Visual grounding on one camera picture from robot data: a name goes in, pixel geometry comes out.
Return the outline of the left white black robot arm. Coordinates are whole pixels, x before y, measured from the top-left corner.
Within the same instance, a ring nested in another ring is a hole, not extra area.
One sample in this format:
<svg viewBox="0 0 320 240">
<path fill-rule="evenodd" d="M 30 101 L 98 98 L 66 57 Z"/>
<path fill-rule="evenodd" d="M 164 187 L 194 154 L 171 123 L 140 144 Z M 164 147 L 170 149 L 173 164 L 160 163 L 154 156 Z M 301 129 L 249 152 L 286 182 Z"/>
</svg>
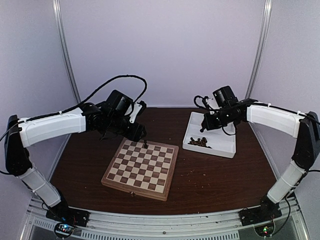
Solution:
<svg viewBox="0 0 320 240">
<path fill-rule="evenodd" d="M 61 222 L 72 218 L 72 211 L 63 194 L 49 183 L 30 161 L 28 147 L 59 136 L 97 131 L 104 139 L 107 132 L 138 142 L 147 135 L 142 124 L 136 122 L 147 105 L 136 102 L 113 90 L 107 100 L 98 104 L 81 103 L 72 110 L 48 116 L 8 119 L 4 134 L 6 174 L 19 178 L 40 197 Z"/>
</svg>

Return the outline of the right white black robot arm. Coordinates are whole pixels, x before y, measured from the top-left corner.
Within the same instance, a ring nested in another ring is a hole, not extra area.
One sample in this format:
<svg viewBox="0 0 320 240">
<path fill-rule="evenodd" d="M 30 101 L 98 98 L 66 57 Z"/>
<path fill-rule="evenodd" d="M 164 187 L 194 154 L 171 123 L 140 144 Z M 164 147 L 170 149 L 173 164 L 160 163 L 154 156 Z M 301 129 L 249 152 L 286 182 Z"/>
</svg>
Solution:
<svg viewBox="0 0 320 240">
<path fill-rule="evenodd" d="M 268 220 L 278 208 L 278 203 L 297 186 L 314 165 L 320 154 L 320 122 L 315 112 L 302 113 L 284 109 L 270 103 L 246 98 L 238 100 L 230 86 L 213 93 L 213 98 L 202 97 L 202 108 L 207 110 L 201 123 L 201 131 L 224 129 L 232 123 L 260 124 L 296 139 L 289 166 L 260 200 L 256 210 L 259 220 Z"/>
</svg>

